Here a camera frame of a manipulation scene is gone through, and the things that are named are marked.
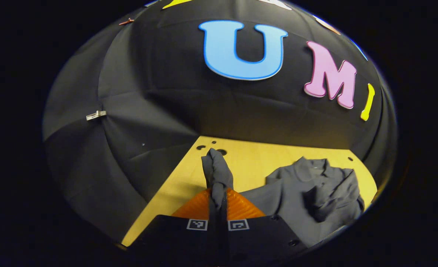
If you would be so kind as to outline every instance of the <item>yellow wooden board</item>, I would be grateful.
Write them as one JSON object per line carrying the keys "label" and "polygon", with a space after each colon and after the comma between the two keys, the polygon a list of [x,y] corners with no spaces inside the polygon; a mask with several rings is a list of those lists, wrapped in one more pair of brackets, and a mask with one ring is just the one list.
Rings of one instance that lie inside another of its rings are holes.
{"label": "yellow wooden board", "polygon": [[[198,150],[196,147],[200,145],[206,147]],[[173,214],[197,193],[206,189],[201,157],[205,156],[210,148],[227,152],[224,159],[234,176],[234,190],[237,192],[265,185],[266,176],[279,167],[293,164],[300,157],[328,159],[331,167],[354,169],[365,208],[377,192],[371,174],[350,150],[264,144],[201,136],[136,219],[125,235],[123,245],[131,245],[156,215]]]}

